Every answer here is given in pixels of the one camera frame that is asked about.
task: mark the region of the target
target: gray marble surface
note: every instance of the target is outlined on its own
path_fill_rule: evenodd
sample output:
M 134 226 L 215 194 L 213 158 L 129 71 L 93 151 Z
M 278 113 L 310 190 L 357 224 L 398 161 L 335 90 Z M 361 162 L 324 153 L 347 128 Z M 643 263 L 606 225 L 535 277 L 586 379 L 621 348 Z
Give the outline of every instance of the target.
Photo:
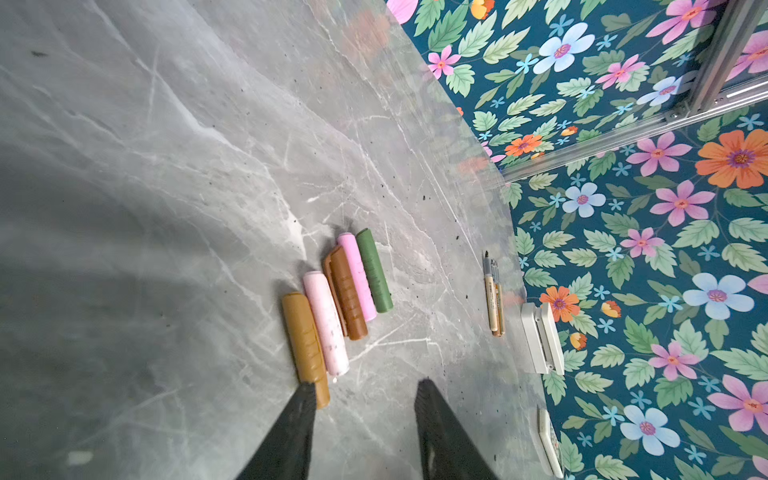
M 498 173 L 382 2 L 3 2 L 0 108 L 0 478 L 233 478 L 296 388 L 280 295 L 364 227 L 396 309 L 310 476 L 421 478 L 428 376 L 500 478 L 548 477 Z

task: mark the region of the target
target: light pink marker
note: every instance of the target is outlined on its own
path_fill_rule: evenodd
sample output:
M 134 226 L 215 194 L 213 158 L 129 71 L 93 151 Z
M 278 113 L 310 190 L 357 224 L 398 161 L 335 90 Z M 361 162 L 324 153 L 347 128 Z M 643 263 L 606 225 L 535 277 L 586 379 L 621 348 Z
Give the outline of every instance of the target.
M 342 376 L 349 371 L 349 357 L 328 279 L 323 272 L 308 272 L 304 275 L 304 290 L 315 317 L 326 370 L 331 376 Z
M 349 269 L 352 271 L 352 280 L 355 282 L 357 298 L 360 299 L 362 317 L 366 319 L 366 322 L 370 322 L 376 318 L 376 305 L 373 303 L 373 297 L 371 296 L 371 287 L 368 286 L 366 270 L 362 266 L 360 249 L 357 247 L 357 239 L 354 235 L 347 232 L 339 235 L 339 238 L 337 238 L 336 241 L 339 242 L 339 245 L 344 249 L 346 261 L 349 263 Z

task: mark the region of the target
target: small blue flower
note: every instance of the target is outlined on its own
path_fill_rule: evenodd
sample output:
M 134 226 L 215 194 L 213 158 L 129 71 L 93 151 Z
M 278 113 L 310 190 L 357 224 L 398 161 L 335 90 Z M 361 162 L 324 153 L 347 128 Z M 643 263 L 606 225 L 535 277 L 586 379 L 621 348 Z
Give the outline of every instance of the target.
M 581 184 L 585 181 L 587 181 L 587 179 L 582 177 L 578 172 L 576 172 L 575 176 L 571 177 L 571 185 L 575 185 L 579 188 L 581 188 Z
M 674 65 L 675 67 L 682 67 L 684 63 L 690 61 L 691 57 L 693 57 L 693 54 L 690 54 L 690 53 L 681 55 L 680 58 L 672 62 L 672 65 Z
M 751 117 L 739 117 L 739 120 L 742 121 L 742 123 L 738 124 L 737 127 L 742 128 L 746 127 L 748 131 L 752 131 L 755 129 L 755 127 L 760 127 L 762 125 L 765 125 L 766 122 L 757 120 L 760 118 L 760 114 L 752 115 Z
M 618 37 L 618 35 L 605 35 L 602 40 L 595 44 L 598 46 L 598 51 L 602 50 L 603 48 L 610 48 L 611 42 L 616 40 Z
M 603 333 L 615 332 L 616 328 L 611 326 L 613 324 L 614 319 L 600 319 L 600 325 L 598 325 L 598 329 L 603 329 Z
M 701 414 L 707 420 L 712 419 L 710 412 L 714 412 L 715 408 L 712 405 L 704 405 L 704 401 L 701 397 L 696 397 L 696 402 L 688 402 L 688 405 L 694 408 L 694 416 Z
M 707 457 L 707 454 L 704 452 L 699 452 L 695 445 L 691 445 L 690 449 L 684 449 L 686 452 L 690 453 L 688 455 L 689 460 L 696 460 L 699 462 L 699 465 L 704 464 L 704 459 Z
M 652 403 L 652 401 L 650 401 L 649 399 L 643 398 L 645 394 L 643 393 L 642 390 L 638 390 L 637 393 L 629 392 L 629 394 L 632 395 L 632 403 L 637 405 L 637 407 L 640 410 L 645 410 L 645 405 L 646 404 L 650 405 Z
M 632 105 L 634 105 L 634 103 L 629 103 L 629 104 L 626 104 L 626 105 L 621 105 L 620 107 L 616 108 L 616 113 L 619 114 L 619 115 L 625 114 L 628 111 L 632 110 Z
M 594 93 L 594 85 L 590 85 L 587 88 L 582 88 L 580 92 L 578 92 L 579 98 L 586 98 Z
M 566 20 L 565 19 L 565 13 L 563 15 L 560 15 L 560 21 L 558 23 L 553 23 L 549 25 L 549 28 L 552 29 L 552 31 L 549 32 L 549 36 L 552 37 L 554 35 L 557 35 L 558 37 L 563 36 L 563 32 L 565 31 L 565 27 L 569 26 L 574 22 L 574 19 Z
M 614 172 L 616 172 L 616 176 L 620 177 L 621 175 L 624 175 L 625 177 L 629 177 L 629 170 L 632 168 L 631 164 L 624 165 L 624 162 L 619 162 L 616 167 L 611 168 Z
M 677 302 L 680 301 L 680 297 L 675 295 L 672 298 L 662 295 L 661 299 L 663 302 L 657 303 L 658 306 L 663 306 L 667 309 L 667 313 L 672 313 L 673 310 L 682 310 L 683 307 L 680 305 L 677 305 Z
M 619 415 L 619 408 L 617 406 L 612 406 L 610 409 L 608 407 L 603 407 L 603 410 L 605 411 L 605 414 L 603 415 L 603 420 L 611 420 L 611 426 L 616 426 L 616 421 L 623 422 L 624 417 L 622 415 Z
M 563 197 L 560 192 L 557 192 L 555 195 L 550 195 L 549 199 L 549 204 L 554 205 L 555 208 L 560 208 L 560 204 L 568 200 Z
M 708 247 L 701 247 L 701 251 L 699 252 L 699 257 L 704 257 L 704 259 L 708 262 L 712 260 L 712 257 L 718 258 L 720 254 L 715 251 L 714 245 L 709 245 Z
M 620 258 L 624 258 L 624 254 L 621 252 L 621 247 L 616 247 L 614 249 L 609 250 L 608 253 L 605 254 L 605 256 L 610 258 L 611 262 L 615 262 Z
M 720 387 L 717 386 L 718 383 L 720 383 L 718 379 L 708 379 L 706 376 L 701 376 L 699 385 L 703 386 L 707 393 L 710 393 L 720 391 Z
M 611 295 L 611 292 L 606 290 L 605 287 L 602 285 L 600 285 L 600 288 L 595 288 L 593 290 L 594 290 L 594 295 L 599 296 L 600 300 L 605 300 L 606 295 Z
M 525 56 L 525 60 L 518 61 L 517 66 L 520 67 L 517 70 L 515 70 L 515 73 L 520 73 L 521 71 L 523 73 L 528 73 L 529 70 L 531 70 L 531 67 L 538 63 L 538 58 L 533 58 L 533 54 L 528 54 Z
M 582 447 L 587 445 L 592 446 L 592 435 L 585 435 L 584 433 L 579 432 L 576 439 L 581 442 Z

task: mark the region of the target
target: green marker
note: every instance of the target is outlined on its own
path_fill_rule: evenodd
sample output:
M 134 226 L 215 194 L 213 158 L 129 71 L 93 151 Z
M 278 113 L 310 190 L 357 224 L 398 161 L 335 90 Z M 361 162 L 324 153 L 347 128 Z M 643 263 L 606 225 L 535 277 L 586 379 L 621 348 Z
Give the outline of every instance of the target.
M 373 303 L 376 305 L 376 311 L 379 313 L 389 312 L 394 305 L 392 304 L 392 295 L 389 294 L 389 287 L 384 277 L 382 261 L 379 259 L 379 252 L 376 250 L 376 244 L 373 242 L 371 230 L 365 229 L 356 235 L 357 247 L 360 249 L 362 257 L 362 266 L 366 270 L 368 284 L 371 287 Z

